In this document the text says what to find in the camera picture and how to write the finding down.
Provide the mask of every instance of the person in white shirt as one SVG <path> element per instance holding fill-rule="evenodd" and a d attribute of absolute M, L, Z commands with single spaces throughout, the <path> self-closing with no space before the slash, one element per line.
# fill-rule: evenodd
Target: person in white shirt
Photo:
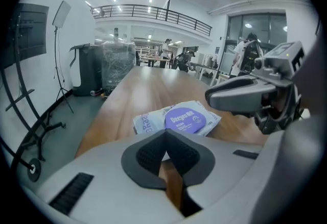
<path fill-rule="evenodd" d="M 171 39 L 166 39 L 165 43 L 161 47 L 160 57 L 163 58 L 163 59 L 168 60 L 168 54 L 170 53 L 170 50 L 168 49 L 168 44 L 170 44 L 170 42 L 171 42 Z M 160 68 L 164 68 L 165 66 L 166 66 L 166 62 L 161 61 L 160 62 Z"/>
<path fill-rule="evenodd" d="M 230 72 L 229 78 L 234 78 L 240 76 L 241 65 L 244 58 L 244 51 L 247 46 L 258 41 L 258 38 L 255 34 L 250 33 L 245 41 L 241 41 L 234 49 L 235 55 L 233 59 L 233 68 Z M 263 56 L 263 51 L 258 44 L 259 57 Z"/>

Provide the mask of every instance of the gray robot arm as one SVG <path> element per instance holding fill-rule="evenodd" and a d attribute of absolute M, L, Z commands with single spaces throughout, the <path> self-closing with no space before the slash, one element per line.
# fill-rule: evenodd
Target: gray robot arm
<path fill-rule="evenodd" d="M 301 42 L 282 43 L 261 58 L 256 58 L 251 74 L 230 79 L 205 93 L 207 103 L 232 114 L 254 117 L 263 134 L 284 129 L 293 121 L 300 95 L 292 82 L 304 58 Z M 280 93 L 286 101 L 282 112 L 273 104 Z"/>

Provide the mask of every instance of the purple label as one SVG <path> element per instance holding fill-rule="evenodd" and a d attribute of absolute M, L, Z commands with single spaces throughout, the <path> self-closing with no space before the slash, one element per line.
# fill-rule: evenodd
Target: purple label
<path fill-rule="evenodd" d="M 176 108 L 166 114 L 165 124 L 166 129 L 195 133 L 206 125 L 206 119 L 190 108 Z"/>

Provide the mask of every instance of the metal railing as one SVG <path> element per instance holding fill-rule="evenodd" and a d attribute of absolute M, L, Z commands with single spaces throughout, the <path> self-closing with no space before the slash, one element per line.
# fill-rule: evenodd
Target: metal railing
<path fill-rule="evenodd" d="M 164 8 L 144 5 L 110 5 L 91 8 L 95 19 L 110 17 L 142 17 L 166 21 L 210 36 L 212 27 L 185 14 Z"/>

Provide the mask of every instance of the caster wheel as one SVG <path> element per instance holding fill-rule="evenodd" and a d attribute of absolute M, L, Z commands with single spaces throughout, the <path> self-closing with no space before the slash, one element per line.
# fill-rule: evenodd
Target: caster wheel
<path fill-rule="evenodd" d="M 38 159 L 32 159 L 29 164 L 33 170 L 27 169 L 27 175 L 32 182 L 36 182 L 41 175 L 41 163 Z"/>

